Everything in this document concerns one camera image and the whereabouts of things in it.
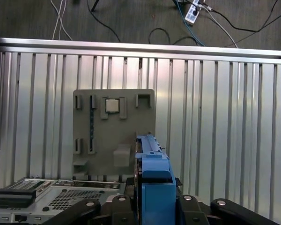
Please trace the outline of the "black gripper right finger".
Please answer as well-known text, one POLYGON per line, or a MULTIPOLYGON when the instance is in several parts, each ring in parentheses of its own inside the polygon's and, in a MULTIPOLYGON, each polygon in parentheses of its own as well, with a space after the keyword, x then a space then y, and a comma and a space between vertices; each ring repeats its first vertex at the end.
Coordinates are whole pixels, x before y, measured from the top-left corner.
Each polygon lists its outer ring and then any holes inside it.
POLYGON ((215 199, 209 205, 194 195, 184 195, 176 178, 177 225, 276 225, 277 223, 228 199, 215 199))

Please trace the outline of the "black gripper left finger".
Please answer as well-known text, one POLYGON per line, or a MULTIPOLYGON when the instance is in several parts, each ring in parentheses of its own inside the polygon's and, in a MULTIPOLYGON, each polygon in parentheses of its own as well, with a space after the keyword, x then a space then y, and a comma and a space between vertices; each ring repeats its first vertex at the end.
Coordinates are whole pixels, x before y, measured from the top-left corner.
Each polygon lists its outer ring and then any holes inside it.
POLYGON ((142 179, 128 178, 124 193, 97 200, 83 199, 43 222, 44 225, 139 225, 141 224, 142 179))

